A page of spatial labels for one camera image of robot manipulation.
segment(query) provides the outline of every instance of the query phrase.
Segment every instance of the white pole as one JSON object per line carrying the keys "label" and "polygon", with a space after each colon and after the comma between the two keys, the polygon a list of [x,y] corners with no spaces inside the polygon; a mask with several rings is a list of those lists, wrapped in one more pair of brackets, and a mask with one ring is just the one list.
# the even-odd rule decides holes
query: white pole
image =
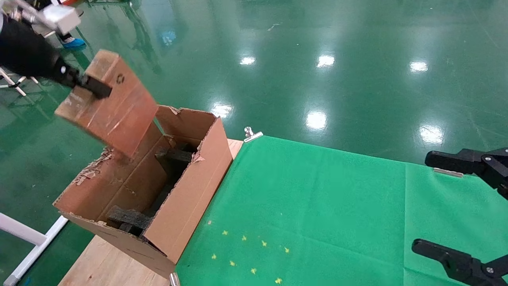
{"label": "white pole", "polygon": [[45,235],[3,213],[0,213],[0,230],[6,231],[35,245],[41,245],[46,241]]}
{"label": "white pole", "polygon": [[28,271],[28,269],[32,266],[32,264],[37,260],[37,258],[42,254],[44,249],[51,243],[51,241],[56,237],[58,232],[62,229],[62,227],[67,223],[67,219],[63,216],[60,216],[53,226],[46,232],[44,236],[46,239],[41,245],[36,245],[30,253],[23,259],[23,261],[14,269],[11,276],[4,281],[4,286],[15,286],[23,277],[23,275]]}

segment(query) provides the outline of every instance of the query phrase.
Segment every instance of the open cardboard box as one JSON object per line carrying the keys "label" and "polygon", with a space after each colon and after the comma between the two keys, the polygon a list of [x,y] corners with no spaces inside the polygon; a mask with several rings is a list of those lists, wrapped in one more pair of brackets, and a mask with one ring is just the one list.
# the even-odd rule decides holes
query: open cardboard box
{"label": "open cardboard box", "polygon": [[[62,216],[169,278],[233,159],[222,121],[213,114],[160,105],[155,117],[165,134],[152,122],[132,158],[106,149],[53,205]],[[109,226],[106,216],[113,206],[142,212],[160,193],[167,176],[155,153],[169,148],[167,137],[198,151],[145,230],[145,239]]]}

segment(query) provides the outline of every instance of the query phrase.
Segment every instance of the wooden table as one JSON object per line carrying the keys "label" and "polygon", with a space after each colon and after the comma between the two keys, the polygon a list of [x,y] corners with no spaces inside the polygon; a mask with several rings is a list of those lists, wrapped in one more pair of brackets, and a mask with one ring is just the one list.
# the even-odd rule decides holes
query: wooden table
{"label": "wooden table", "polygon": [[[233,159],[243,141],[228,139]],[[170,286],[169,281],[95,236],[58,286]]]}

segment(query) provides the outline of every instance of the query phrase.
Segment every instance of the green epoxy floor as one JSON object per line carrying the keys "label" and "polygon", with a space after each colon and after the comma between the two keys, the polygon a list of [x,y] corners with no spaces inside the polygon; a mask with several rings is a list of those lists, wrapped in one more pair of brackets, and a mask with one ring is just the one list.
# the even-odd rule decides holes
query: green epoxy floor
{"label": "green epoxy floor", "polygon": [[[81,4],[85,68],[118,52],[161,104],[243,128],[423,163],[430,150],[508,146],[506,0],[144,0]],[[52,42],[59,46],[55,39]],[[46,232],[53,200],[102,145],[53,115],[69,90],[33,104],[0,90],[0,212]],[[69,224],[21,285],[56,285],[92,235]],[[0,280],[31,246],[0,233]]]}

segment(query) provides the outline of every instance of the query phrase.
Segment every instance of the green cloth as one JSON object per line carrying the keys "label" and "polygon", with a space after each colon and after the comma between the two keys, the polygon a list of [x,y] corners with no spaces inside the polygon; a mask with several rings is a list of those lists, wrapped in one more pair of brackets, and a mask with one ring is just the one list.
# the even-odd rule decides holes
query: green cloth
{"label": "green cloth", "polygon": [[508,253],[507,210],[477,177],[263,136],[242,146],[177,273],[183,286],[460,285],[412,241],[487,262]]}

